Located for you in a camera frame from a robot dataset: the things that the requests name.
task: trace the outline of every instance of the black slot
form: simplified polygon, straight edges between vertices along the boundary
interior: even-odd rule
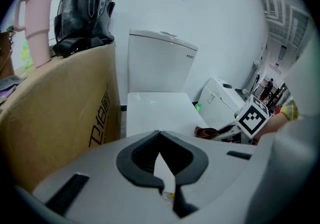
[[[232,88],[232,86],[229,85],[229,84],[224,84],[224,83],[223,83],[222,86],[225,87],[225,88]]]
[[[88,176],[80,174],[73,175],[49,202],[46,203],[46,207],[63,216],[88,180]]]
[[[229,151],[229,152],[227,152],[227,155],[233,156],[236,158],[245,159],[245,160],[250,160],[250,158],[252,156],[251,154],[242,153],[242,152],[238,152],[238,151]]]

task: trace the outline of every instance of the toilet tank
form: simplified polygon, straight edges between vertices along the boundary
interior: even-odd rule
[[[130,30],[128,92],[181,92],[197,50],[167,32]]]

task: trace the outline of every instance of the toilet flush button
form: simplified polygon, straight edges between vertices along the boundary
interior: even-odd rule
[[[214,95],[214,94],[211,94],[211,95],[209,96],[209,98],[207,99],[207,102],[208,102],[209,104],[211,104],[214,99],[215,99],[215,95]]]
[[[161,31],[160,33],[161,33],[161,34],[164,34],[164,35],[172,36],[172,37],[177,37],[177,35],[168,33],[168,32],[166,32],[166,31]]]

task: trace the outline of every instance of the yellow object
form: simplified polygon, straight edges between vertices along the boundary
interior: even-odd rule
[[[297,119],[299,117],[298,108],[294,100],[284,104],[281,108],[280,113],[283,113],[289,121]]]

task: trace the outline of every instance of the white ceiling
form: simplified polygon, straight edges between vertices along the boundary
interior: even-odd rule
[[[303,0],[262,0],[272,39],[295,52],[308,40],[313,23]]]

